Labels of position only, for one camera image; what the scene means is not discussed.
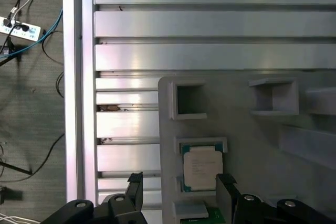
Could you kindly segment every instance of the gray plastic block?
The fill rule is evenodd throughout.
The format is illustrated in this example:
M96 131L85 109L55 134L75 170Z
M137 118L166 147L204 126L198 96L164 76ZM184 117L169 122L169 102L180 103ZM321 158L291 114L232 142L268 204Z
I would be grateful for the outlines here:
M199 100L202 86L205 81L181 80L173 81L169 88L170 118L173 120L206 119L206 113L202 111L202 102Z
M309 113L336 115L336 88L309 89L306 95Z
M282 125L279 146L285 152L336 169L335 134Z
M174 203L174 217L180 223L182 219L209 217L203 201L183 201Z
M253 80L249 86L256 97L254 115L277 116L299 114L298 85L295 78Z
M249 87L248 80L259 80L259 83L252 82L251 84L256 85L256 88ZM214 191L181 190L184 167L180 144L198 144L200 141L207 142L206 139L210 139L210 142L218 141L221 136L227 137L229 147L229 152L223 155L223 170L235 177L238 183L237 188L242 193L259 195L264 200L270 195L299 195L300 199L306 199L308 202L321 201L320 197L323 195L319 193L321 185L318 179L330 170L320 169L319 174L316 174L315 163L288 155L278 148L279 121L281 124L295 123L300 127L311 128L317 124L312 124L311 117L304 114L304 110L295 117L295 120L290 116L280 118L270 116L267 120L261 120L250 112L257 104L254 90L258 89L259 85L275 87L289 84L292 88L293 80L297 82L297 92L303 94L302 100L304 100L305 92L309 87L334 86L336 72L291 71L288 75L287 72L256 74L255 72L238 71L212 75L199 73L194 76L164 77L159 81L163 224L180 224L176 219L174 204L185 201L191 203L203 201L207 207L222 208L223 217L228 224L231 223L230 197L223 197L222 201L216 201ZM206 114L205 119L172 120L173 83L187 83L187 87L188 85L197 87L190 92L193 95L192 102L193 106L199 105L197 107L199 110L195 111L196 114ZM271 115L288 114L287 110L268 112ZM322 121L319 117L314 117L314 122L321 123ZM329 127L334 128L334 124L329 123L325 129ZM316 183L307 183L308 180L316 181ZM335 189L328 186L326 190L329 192ZM180 210L182 215L189 218L188 212L183 213L183 208Z

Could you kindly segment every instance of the square holder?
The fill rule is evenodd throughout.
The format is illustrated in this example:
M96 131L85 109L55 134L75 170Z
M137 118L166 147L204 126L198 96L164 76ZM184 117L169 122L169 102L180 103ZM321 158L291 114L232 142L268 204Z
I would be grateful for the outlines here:
M206 119L200 93L204 80L181 80L170 83L170 118L173 120Z
M299 92L294 78L266 78L253 80L255 108L253 115L276 116L299 114Z

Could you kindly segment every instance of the debris in slot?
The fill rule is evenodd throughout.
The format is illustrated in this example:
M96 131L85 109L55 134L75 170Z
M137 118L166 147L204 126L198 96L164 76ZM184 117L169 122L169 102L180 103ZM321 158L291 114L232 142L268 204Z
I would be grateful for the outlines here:
M107 143L112 143L112 138L105 137L100 139L100 144L107 144Z
M181 224L224 224L226 223L220 209L217 207L207 207L208 218L182 219Z
M120 108L118 105L111 104L111 105L98 105L98 111L100 112L116 112L120 111Z

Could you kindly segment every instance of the gray 3d-printed tray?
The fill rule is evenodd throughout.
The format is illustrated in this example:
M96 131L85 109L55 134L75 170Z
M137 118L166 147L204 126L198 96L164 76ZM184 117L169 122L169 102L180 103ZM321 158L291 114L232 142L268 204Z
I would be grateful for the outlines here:
M336 179L335 170L330 169L336 168L331 165L336 157L328 151L336 148L336 120L309 114L314 104L308 92L335 86L336 74L331 71L162 78L159 118L163 223L206 218L206 207L216 206L212 181L200 190L203 184L199 187L193 182L202 173L214 179L206 164L211 155L204 148L204 153L192 156L190 166L185 154L193 146L220 151L223 166L216 159L211 162L223 173L231 173L242 193L259 195L268 202L294 195L317 209L336 209L336 204L331 206L328 200L336 189L325 189ZM323 98L330 100L329 93L323 93ZM334 111L335 104L328 106ZM293 131L286 125L305 130ZM304 141L302 138L307 136L309 141ZM291 144L296 139L299 143ZM305 146L314 141L316 153ZM317 183L321 175L329 179L323 185Z

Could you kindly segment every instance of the floor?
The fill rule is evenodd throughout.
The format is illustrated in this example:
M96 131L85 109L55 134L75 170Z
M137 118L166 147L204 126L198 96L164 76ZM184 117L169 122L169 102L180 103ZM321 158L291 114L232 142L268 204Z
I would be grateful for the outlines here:
M7 16L15 2L0 0L0 16ZM62 0L34 0L19 20L47 30L61 7ZM57 30L62 31L62 23ZM17 38L13 42L30 45L29 41ZM54 59L63 61L61 33L52 36L46 51ZM24 53L20 63L13 60L0 67L0 144L4 149L1 158L7 163L35 171L52 143L64 132L64 101L55 90L61 72L62 66L48 59L41 45ZM19 183L2 182L25 176L4 170L0 185L8 188L8 195L0 212L42 221L66 202L64 139L35 176Z

